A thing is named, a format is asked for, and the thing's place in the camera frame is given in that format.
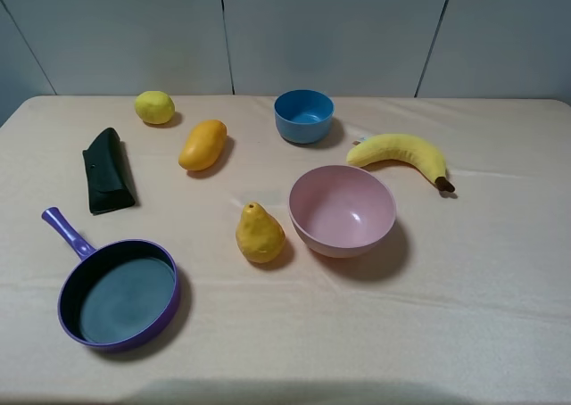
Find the orange mango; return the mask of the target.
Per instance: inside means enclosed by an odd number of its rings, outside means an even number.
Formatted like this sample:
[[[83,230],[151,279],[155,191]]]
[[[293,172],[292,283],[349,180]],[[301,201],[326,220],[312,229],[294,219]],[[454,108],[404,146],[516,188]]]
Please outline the orange mango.
[[[208,169],[221,155],[228,135],[220,120],[205,120],[191,131],[178,157],[178,164],[188,171]]]

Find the yellow pear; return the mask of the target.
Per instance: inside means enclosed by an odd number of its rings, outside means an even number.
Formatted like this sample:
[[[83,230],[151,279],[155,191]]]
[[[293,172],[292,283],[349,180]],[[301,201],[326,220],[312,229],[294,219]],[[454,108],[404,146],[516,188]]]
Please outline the yellow pear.
[[[273,261],[282,252],[285,239],[281,225],[260,204],[249,202],[244,206],[236,227],[236,243],[248,261]]]

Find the pink plastic bowl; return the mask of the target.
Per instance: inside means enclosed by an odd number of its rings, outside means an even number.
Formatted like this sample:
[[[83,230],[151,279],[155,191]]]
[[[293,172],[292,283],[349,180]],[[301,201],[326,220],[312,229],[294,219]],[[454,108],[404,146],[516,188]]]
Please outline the pink plastic bowl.
[[[298,236],[321,255],[344,259],[376,247],[396,220],[390,189],[364,169],[327,165],[301,175],[288,196]]]

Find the blue plastic bowl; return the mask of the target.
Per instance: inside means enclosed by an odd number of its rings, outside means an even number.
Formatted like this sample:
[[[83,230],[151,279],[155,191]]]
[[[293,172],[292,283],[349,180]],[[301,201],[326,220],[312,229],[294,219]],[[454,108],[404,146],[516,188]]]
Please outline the blue plastic bowl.
[[[274,102],[279,135],[298,145],[325,138],[332,127],[334,111],[334,102],[328,96],[309,89],[288,91]]]

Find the yellow plush banana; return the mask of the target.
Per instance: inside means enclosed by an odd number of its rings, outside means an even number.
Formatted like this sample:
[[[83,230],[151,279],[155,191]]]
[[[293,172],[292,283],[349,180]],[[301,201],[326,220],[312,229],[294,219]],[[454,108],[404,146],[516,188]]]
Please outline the yellow plush banana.
[[[399,161],[417,169],[441,193],[453,194],[443,153],[424,138],[410,134],[380,134],[356,144],[346,162],[358,168],[381,161]]]

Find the yellow lemon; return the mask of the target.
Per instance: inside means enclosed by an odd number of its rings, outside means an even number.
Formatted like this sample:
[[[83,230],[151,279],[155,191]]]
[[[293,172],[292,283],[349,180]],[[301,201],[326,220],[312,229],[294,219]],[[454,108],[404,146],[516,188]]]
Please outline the yellow lemon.
[[[175,104],[169,95],[162,91],[145,91],[135,100],[137,116],[147,124],[162,125],[175,114]]]

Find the black glasses case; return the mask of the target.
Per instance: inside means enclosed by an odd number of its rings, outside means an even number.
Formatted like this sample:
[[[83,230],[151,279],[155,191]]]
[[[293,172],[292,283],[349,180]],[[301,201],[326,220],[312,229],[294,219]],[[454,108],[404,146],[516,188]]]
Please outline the black glasses case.
[[[114,128],[104,129],[82,151],[87,176],[89,210],[93,215],[125,209],[136,204],[128,182],[127,162]]]

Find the purple frying pan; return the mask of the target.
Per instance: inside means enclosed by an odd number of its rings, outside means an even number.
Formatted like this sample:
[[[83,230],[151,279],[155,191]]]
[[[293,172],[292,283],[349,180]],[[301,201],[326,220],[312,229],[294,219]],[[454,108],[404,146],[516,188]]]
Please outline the purple frying pan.
[[[160,245],[128,239],[96,249],[56,207],[41,218],[79,256],[60,291],[60,324],[74,341],[101,352],[128,351],[159,335],[180,303],[178,267]]]

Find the cream tablecloth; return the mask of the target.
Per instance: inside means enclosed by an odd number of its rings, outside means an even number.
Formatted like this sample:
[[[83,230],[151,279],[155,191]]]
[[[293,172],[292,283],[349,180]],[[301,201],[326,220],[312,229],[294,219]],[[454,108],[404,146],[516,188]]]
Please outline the cream tablecloth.
[[[339,98],[331,134],[293,146],[269,97],[179,96],[152,128],[129,97],[39,96],[1,128],[2,403],[570,401],[570,109],[552,100]],[[228,135],[208,169],[178,157],[192,129]],[[114,128],[134,206],[93,215],[82,151]],[[287,210],[293,182],[343,163],[356,138],[411,133],[445,154],[457,193],[376,169],[398,219],[372,252],[311,252]],[[285,232],[271,262],[236,243],[247,203]],[[42,220],[58,207],[91,244],[161,244],[183,300],[153,342],[102,355],[57,318],[76,254]]]

